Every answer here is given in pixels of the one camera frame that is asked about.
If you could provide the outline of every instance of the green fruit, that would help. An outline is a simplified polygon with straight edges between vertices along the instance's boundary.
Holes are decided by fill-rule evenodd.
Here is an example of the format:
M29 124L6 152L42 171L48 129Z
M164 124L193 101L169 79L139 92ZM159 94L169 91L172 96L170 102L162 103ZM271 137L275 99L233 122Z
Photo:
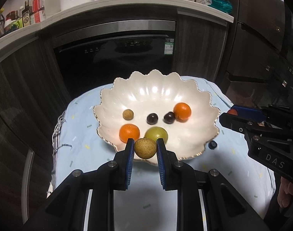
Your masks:
M164 143L167 143L168 133L162 127L152 127L152 128L149 128L146 131L144 137L150 138L150 139L152 139L155 142L156 142L156 140L158 138L163 138L164 139Z
M156 142L150 138L140 138L135 142L134 150L137 156L147 160L156 154L157 145Z

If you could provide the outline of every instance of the red cherry tomato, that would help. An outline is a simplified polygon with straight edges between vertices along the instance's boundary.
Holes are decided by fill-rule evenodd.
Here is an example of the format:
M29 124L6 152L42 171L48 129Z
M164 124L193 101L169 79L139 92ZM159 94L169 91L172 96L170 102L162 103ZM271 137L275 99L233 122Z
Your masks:
M233 109L233 108L229 109L227 113L237 116L237 111L235 109Z

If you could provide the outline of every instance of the blueberry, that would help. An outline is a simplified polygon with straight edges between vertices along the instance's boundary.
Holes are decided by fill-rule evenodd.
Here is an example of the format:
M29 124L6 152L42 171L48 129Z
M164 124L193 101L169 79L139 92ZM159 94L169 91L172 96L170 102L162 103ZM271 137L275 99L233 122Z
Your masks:
M155 113L151 113L147 116L146 121L150 125L154 125L158 122L158 115Z
M217 147L217 143L216 143L214 140L212 140L212 141L208 144L208 147L209 147L210 149L215 149L215 148Z
M164 122L167 124L172 124L175 121L175 114L170 111L164 116Z

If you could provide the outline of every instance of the black oven door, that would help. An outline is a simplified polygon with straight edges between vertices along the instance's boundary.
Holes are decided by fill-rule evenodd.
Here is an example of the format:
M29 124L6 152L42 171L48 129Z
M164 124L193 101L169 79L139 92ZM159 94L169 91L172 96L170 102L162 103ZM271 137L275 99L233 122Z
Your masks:
M134 71L148 74L157 69L165 75L171 73L173 34L127 35L56 48L58 65L71 97L113 83L117 77L127 79Z

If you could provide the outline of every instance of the human hand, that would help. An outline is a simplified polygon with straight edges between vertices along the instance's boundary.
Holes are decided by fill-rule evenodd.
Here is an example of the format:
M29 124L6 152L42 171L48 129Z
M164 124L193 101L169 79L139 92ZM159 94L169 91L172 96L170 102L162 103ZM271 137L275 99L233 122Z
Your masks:
M280 207L286 208L290 204L291 196L293 196L293 183L281 177L281 185L277 197Z

